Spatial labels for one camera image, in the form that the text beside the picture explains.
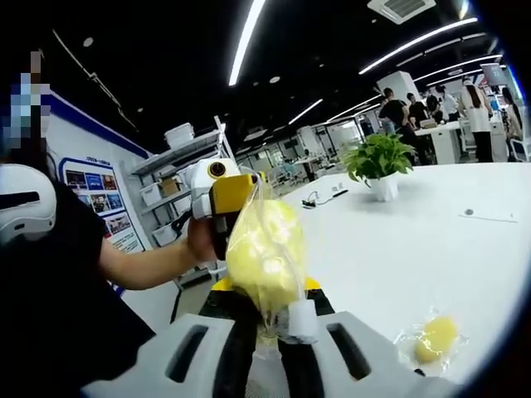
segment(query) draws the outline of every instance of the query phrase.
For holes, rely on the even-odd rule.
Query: black shirt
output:
[[[409,107],[409,115],[415,118],[415,125],[417,127],[421,127],[422,120],[428,119],[426,112],[426,106],[420,101],[417,101]]]
[[[404,111],[402,110],[404,106],[406,106],[404,101],[398,99],[390,100],[380,111],[380,119],[388,118],[394,123],[397,129],[401,128],[402,121],[404,120]]]
[[[154,335],[99,270],[103,221],[68,187],[54,185],[54,229],[0,250],[3,343],[13,348],[3,359],[17,396],[77,396],[80,387],[126,371]]]

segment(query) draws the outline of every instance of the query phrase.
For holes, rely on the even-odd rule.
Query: white pillar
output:
[[[387,87],[394,91],[395,100],[400,99],[406,104],[408,104],[407,93],[413,93],[417,100],[421,98],[418,93],[418,89],[413,82],[412,76],[407,72],[402,72],[401,70],[378,81],[378,88],[382,92]]]
[[[304,149],[308,149],[310,153],[322,153],[323,147],[314,134],[314,130],[310,126],[304,126],[297,130],[300,143]]]

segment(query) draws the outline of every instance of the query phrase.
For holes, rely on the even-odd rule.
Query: black ceiling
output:
[[[301,125],[324,122],[373,96],[376,81],[397,70],[400,61],[445,41],[484,31],[479,23],[460,27],[360,76],[364,66],[401,44],[457,21],[452,2],[438,0],[436,7],[398,26],[369,10],[363,1],[269,0],[247,49],[238,84],[229,87],[233,57],[251,3],[144,3],[137,8],[128,5],[120,18],[91,8],[84,12],[83,21],[55,24],[55,32],[113,93],[138,131],[125,122],[115,103],[87,78],[48,29],[41,47],[51,88],[154,152],[165,149],[165,131],[185,122],[192,123],[196,132],[210,129],[216,114],[227,123],[227,135],[237,149],[249,130],[286,125],[321,98],[322,104],[277,134],[289,135]],[[93,37],[94,43],[83,47],[87,37]],[[415,78],[483,56],[491,42],[483,36],[444,47],[400,69]],[[273,76],[280,77],[274,85],[269,83]]]

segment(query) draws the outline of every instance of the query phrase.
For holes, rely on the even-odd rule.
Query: wall display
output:
[[[59,178],[105,222],[105,239],[124,253],[145,251],[129,218],[114,170],[106,161],[63,158]],[[123,289],[113,285],[117,293]]]

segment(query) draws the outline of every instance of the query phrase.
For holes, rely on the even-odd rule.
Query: clear plastic bag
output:
[[[304,236],[295,211],[258,178],[232,231],[227,273],[264,318],[268,334],[288,341],[288,307],[306,298]]]
[[[455,328],[455,338],[445,351],[438,352],[436,349],[431,349],[431,339],[434,333],[430,330],[430,326],[434,325],[434,321],[442,321],[447,328],[447,325],[450,325],[450,328]],[[452,316],[441,313],[432,307],[423,323],[416,323],[408,329],[402,330],[393,343],[397,346],[402,363],[411,369],[422,369],[426,376],[441,376],[448,369],[451,362],[455,360],[460,350],[468,344],[468,341],[468,337],[459,333]],[[421,354],[424,353],[424,356],[435,359],[433,361],[423,361],[421,355],[419,356],[419,351]]]

